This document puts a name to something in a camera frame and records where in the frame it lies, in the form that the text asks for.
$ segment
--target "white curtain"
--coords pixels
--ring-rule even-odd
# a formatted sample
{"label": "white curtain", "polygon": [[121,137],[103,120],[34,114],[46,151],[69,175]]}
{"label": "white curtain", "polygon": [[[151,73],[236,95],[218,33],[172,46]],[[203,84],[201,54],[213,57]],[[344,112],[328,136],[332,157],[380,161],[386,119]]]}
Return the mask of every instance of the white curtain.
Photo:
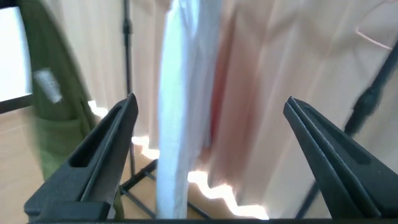
{"label": "white curtain", "polygon": [[[98,106],[112,107],[126,92],[122,1],[47,2],[91,97]],[[131,2],[132,89],[140,109],[135,134],[149,136],[149,147],[157,149],[159,65],[169,1]],[[398,3],[388,1],[367,15],[380,2],[223,1],[217,72],[227,78],[217,80],[216,73],[216,85],[223,83],[212,104],[218,109],[218,135],[203,151],[201,167],[210,186],[228,183],[238,205],[262,205],[271,218],[295,216],[314,178],[283,117],[283,105],[292,95],[343,127],[389,53],[355,34],[355,28],[359,24],[366,35],[389,46],[396,38]],[[397,82],[394,75],[375,115],[356,136],[396,172]],[[327,216],[319,197],[308,217]]]}

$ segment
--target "floor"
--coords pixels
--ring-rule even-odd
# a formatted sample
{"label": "floor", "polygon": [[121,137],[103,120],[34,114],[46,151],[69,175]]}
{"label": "floor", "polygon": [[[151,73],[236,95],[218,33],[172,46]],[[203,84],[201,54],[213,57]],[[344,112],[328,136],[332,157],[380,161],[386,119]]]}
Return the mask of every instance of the floor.
{"label": "floor", "polygon": [[[34,144],[31,140],[29,109],[21,109],[0,114],[0,217],[2,223],[26,223],[23,212],[25,201],[43,183],[40,169],[35,160]],[[136,170],[150,162],[136,147]],[[130,175],[129,163],[126,163],[122,182]],[[145,178],[131,189],[152,211],[155,209],[155,182]],[[224,200],[210,200],[204,197],[195,184],[189,189],[188,200],[209,214],[212,218],[237,218],[227,208]],[[126,196],[122,196],[126,218],[144,218],[146,215]],[[188,218],[201,218],[188,209]]]}

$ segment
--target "curtain fold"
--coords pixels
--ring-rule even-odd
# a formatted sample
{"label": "curtain fold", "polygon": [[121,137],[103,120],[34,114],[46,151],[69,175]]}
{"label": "curtain fold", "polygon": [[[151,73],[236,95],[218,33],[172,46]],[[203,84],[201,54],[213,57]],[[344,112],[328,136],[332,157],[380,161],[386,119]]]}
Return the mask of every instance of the curtain fold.
{"label": "curtain fold", "polygon": [[[110,108],[125,97],[122,1],[47,1],[75,53],[92,99]],[[398,31],[398,3],[379,0],[224,0],[211,102],[211,146],[198,169],[208,184],[233,187],[238,205],[264,206],[271,218],[292,218],[314,178],[282,114],[292,95],[343,127],[372,82]],[[157,149],[157,93],[169,0],[133,0],[132,89],[140,114],[136,136]],[[380,107],[355,137],[398,171],[396,75]],[[311,215],[327,217],[324,202]]]}

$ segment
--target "light blue cloth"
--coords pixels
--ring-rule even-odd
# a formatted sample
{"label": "light blue cloth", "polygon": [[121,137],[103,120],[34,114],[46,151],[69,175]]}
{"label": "light blue cloth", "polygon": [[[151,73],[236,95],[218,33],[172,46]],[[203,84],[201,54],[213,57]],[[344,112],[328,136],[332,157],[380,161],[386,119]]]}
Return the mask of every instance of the light blue cloth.
{"label": "light blue cloth", "polygon": [[221,0],[174,0],[159,85],[157,218],[186,218],[188,173],[208,135]]}

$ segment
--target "black pole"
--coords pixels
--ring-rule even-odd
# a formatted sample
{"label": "black pole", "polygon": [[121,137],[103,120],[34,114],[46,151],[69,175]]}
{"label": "black pole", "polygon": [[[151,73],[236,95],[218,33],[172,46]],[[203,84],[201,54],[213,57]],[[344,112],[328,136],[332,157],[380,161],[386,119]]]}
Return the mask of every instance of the black pole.
{"label": "black pole", "polygon": [[[126,59],[126,91],[127,96],[131,93],[131,50],[130,50],[130,35],[131,35],[131,21],[130,21],[130,2],[123,1],[123,35],[124,35],[124,53]],[[131,176],[135,174],[134,163],[134,145],[130,145],[130,173]]]}
{"label": "black pole", "polygon": [[[358,98],[354,105],[353,113],[347,121],[344,132],[349,136],[354,136],[363,126],[368,116],[376,110],[388,79],[394,73],[398,61],[398,40],[391,50],[379,73],[376,75],[372,85],[367,88]],[[316,182],[311,186],[310,191],[297,212],[296,219],[302,219],[307,214],[315,198],[319,194],[319,187]]]}

